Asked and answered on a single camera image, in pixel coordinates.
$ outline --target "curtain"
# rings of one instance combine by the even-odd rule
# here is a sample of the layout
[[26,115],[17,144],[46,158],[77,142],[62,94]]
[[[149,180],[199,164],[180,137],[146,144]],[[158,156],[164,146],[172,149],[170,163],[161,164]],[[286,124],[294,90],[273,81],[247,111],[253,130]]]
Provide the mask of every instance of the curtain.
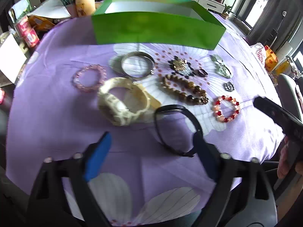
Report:
[[282,20],[282,11],[287,15],[278,31],[278,37],[272,46],[275,52],[290,40],[302,22],[302,14],[295,0],[268,0],[260,18],[252,28],[248,39],[252,44],[264,44],[272,29],[277,29]]

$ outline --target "pink beaded bracelet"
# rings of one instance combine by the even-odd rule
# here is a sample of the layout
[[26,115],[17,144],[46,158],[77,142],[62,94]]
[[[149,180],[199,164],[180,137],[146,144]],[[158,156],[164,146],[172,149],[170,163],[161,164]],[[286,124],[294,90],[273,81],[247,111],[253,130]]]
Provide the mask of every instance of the pink beaded bracelet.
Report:
[[[220,109],[220,104],[221,104],[221,101],[222,100],[225,100],[225,101],[229,101],[231,102],[232,104],[234,104],[234,113],[226,118],[222,115],[222,111]],[[218,100],[215,102],[215,105],[214,105],[214,112],[215,112],[215,115],[217,116],[217,119],[221,122],[229,122],[229,121],[232,121],[240,112],[240,103],[237,102],[237,100],[235,98],[232,98],[231,96],[221,96],[218,98]]]
[[[96,85],[85,87],[83,84],[80,83],[79,77],[87,70],[94,70],[100,72],[100,78]],[[101,67],[100,65],[90,65],[87,67],[83,67],[80,71],[78,71],[75,74],[75,76],[73,77],[73,83],[75,87],[78,88],[79,90],[84,92],[90,92],[99,89],[100,86],[104,83],[105,79],[106,79],[106,70],[103,67]]]

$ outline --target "black drawer handle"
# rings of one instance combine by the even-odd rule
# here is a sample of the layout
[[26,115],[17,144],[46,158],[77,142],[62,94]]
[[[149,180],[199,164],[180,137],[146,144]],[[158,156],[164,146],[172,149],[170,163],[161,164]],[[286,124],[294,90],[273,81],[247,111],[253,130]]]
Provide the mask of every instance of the black drawer handle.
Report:
[[211,7],[215,7],[215,8],[217,8],[216,6],[210,5],[210,4],[208,4],[208,3],[207,3],[207,5],[208,5],[208,6],[211,6]]

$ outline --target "brown beaded bracelet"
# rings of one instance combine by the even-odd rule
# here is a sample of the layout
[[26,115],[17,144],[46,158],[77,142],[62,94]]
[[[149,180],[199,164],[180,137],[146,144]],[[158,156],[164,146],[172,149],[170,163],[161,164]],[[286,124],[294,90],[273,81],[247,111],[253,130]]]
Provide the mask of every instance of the brown beaded bracelet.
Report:
[[[185,92],[181,92],[177,89],[170,87],[168,84],[168,80],[183,84],[184,87],[191,90],[193,94],[197,94],[201,97],[195,98],[192,95],[187,95]],[[193,103],[194,105],[205,105],[208,103],[208,98],[206,97],[206,91],[204,89],[201,89],[200,86],[195,85],[193,82],[189,82],[188,80],[183,79],[181,77],[167,74],[165,75],[165,77],[163,77],[162,86],[168,91],[178,95],[181,101],[187,100],[189,103]]]

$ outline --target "human hand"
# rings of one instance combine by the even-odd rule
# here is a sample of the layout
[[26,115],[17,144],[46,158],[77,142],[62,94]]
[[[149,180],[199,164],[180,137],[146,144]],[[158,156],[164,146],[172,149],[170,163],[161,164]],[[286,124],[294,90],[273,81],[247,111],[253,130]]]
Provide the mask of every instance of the human hand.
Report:
[[[289,172],[290,166],[287,161],[287,147],[288,147],[288,137],[284,138],[286,145],[281,149],[281,155],[278,165],[278,178],[283,179]],[[303,161],[300,161],[296,164],[295,170],[298,174],[303,175]]]

